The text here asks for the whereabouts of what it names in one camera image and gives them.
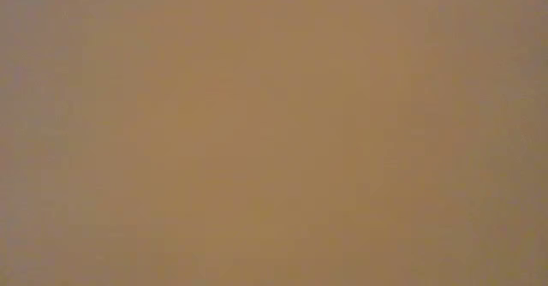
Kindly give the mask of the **grey plastic bin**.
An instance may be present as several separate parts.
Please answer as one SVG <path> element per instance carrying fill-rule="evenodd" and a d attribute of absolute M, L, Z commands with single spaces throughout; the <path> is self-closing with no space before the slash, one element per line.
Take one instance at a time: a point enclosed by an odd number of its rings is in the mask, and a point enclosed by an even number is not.
<path fill-rule="evenodd" d="M 548 286 L 548 0 L 0 0 L 0 286 Z"/>

